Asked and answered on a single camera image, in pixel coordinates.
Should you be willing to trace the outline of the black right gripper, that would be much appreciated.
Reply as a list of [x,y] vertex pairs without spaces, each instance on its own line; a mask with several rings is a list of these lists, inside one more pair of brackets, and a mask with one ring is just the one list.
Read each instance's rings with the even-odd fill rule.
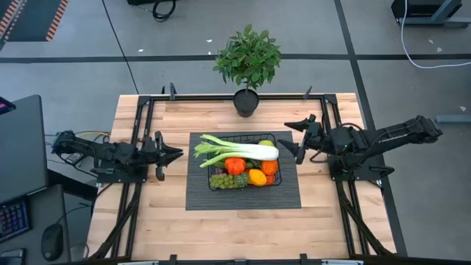
[[312,163],[326,163],[326,160],[316,160],[316,157],[325,152],[327,143],[327,134],[323,125],[324,117],[321,123],[316,121],[316,116],[311,114],[302,121],[285,122],[284,125],[291,129],[304,133],[302,142],[299,144],[292,141],[280,139],[278,142],[282,144],[294,157],[296,164],[300,165],[305,159],[307,149],[313,149],[316,152],[309,158]]

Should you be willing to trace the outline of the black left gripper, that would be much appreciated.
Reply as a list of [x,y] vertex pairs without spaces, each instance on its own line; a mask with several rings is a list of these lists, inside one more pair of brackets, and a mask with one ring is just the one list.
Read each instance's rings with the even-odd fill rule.
[[152,150],[151,152],[147,152],[146,150],[143,150],[143,146],[141,149],[142,155],[143,155],[143,160],[145,164],[155,164],[156,165],[156,178],[158,180],[165,180],[165,174],[163,173],[163,164],[162,164],[162,159],[164,152],[165,153],[171,153],[171,154],[165,154],[164,155],[164,166],[168,166],[170,163],[178,159],[183,155],[183,151],[179,148],[174,148],[171,146],[167,146],[166,144],[163,144],[163,150],[162,150],[162,135],[160,131],[155,132],[155,137],[153,138],[155,141],[155,150]]

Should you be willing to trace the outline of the round orange fruit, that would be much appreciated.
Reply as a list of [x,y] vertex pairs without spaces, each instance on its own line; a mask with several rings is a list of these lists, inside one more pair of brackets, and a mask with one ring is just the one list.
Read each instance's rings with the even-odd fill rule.
[[276,160],[262,160],[261,171],[268,176],[275,176],[278,171],[278,162]]

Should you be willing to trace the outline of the green white leek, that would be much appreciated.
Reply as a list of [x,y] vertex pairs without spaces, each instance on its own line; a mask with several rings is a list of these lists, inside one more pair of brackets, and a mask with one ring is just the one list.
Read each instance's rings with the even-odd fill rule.
[[277,160],[279,150],[275,146],[240,144],[223,141],[213,135],[203,134],[202,142],[194,147],[194,157],[210,155],[199,167],[205,168],[227,158],[248,158],[253,160]]

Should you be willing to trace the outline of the yellow orange oval fruit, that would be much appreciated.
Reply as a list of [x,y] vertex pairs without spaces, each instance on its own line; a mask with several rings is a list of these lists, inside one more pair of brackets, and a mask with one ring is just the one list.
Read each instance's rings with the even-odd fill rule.
[[260,169],[250,169],[248,176],[251,185],[264,186],[266,184],[266,175]]

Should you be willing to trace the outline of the green grape bunch with leaf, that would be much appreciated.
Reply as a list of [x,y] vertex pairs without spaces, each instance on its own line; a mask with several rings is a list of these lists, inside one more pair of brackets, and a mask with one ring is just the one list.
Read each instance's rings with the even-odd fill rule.
[[211,190],[244,188],[248,184],[249,176],[245,172],[240,175],[213,174],[209,177],[209,188]]

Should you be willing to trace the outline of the red and yellow mango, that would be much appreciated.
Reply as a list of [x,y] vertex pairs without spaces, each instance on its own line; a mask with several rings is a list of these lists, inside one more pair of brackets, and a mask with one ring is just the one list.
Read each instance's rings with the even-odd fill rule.
[[242,158],[228,158],[224,162],[228,174],[240,175],[246,169],[246,161]]

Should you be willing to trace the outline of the grey woven placemat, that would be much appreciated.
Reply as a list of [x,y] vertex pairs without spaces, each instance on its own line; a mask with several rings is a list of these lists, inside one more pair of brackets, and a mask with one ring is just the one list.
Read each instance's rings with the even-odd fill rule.
[[[248,134],[267,132],[211,132],[211,135]],[[280,168],[282,183],[277,186],[247,187],[243,189],[224,189],[211,191],[208,185],[208,170],[200,168],[205,155],[194,157],[194,147],[202,139],[201,134],[190,134],[190,158],[188,159],[188,176],[185,209],[193,210],[273,210],[298,209],[301,207],[300,189],[297,178],[297,165],[293,155],[278,140],[292,141],[290,131],[268,132],[275,136],[281,151]]]

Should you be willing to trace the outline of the green potted plant black pot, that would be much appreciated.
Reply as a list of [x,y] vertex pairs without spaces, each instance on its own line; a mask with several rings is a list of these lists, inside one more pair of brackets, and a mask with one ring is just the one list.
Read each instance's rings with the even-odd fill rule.
[[253,115],[260,102],[257,89],[272,82],[280,61],[280,46],[269,30],[258,33],[250,24],[230,36],[226,46],[218,51],[213,70],[222,76],[223,82],[241,88],[233,95],[239,116]]

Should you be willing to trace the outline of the black computer mouse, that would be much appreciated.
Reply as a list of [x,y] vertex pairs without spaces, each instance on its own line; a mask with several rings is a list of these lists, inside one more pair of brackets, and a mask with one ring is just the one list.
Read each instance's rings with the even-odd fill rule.
[[63,227],[54,223],[44,231],[40,241],[41,255],[46,261],[55,261],[63,253]]

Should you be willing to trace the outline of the black side desk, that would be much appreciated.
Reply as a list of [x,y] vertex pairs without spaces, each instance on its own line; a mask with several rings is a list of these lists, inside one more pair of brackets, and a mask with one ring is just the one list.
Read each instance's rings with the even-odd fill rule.
[[[25,249],[24,265],[54,265],[71,260],[63,187],[48,179],[42,101],[32,95],[13,102],[16,109],[0,115],[0,204],[26,197],[31,230],[0,243],[0,254]],[[43,231],[63,227],[63,253],[55,261],[41,255]]]

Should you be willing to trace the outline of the grey metal foot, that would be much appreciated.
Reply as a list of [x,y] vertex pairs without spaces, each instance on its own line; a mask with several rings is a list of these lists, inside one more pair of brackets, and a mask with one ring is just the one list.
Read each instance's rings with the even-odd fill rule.
[[439,124],[471,124],[471,114],[439,114],[436,116]]

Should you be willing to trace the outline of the black device with red light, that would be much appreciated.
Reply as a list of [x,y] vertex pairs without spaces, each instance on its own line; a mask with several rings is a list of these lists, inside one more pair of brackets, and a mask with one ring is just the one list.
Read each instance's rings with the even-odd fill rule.
[[0,96],[0,115],[9,113],[15,109],[15,104]]

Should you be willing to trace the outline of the grey metal stand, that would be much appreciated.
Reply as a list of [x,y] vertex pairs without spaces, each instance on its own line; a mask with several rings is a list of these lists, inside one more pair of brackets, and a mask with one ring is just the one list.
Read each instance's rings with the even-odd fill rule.
[[471,18],[455,17],[462,0],[394,0],[391,10],[400,25],[426,25],[466,28]]

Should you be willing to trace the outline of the hazard striped floor mat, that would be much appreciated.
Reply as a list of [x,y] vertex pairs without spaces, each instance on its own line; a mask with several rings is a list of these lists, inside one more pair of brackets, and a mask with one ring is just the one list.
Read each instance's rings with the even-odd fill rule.
[[0,0],[0,43],[52,41],[70,0]]

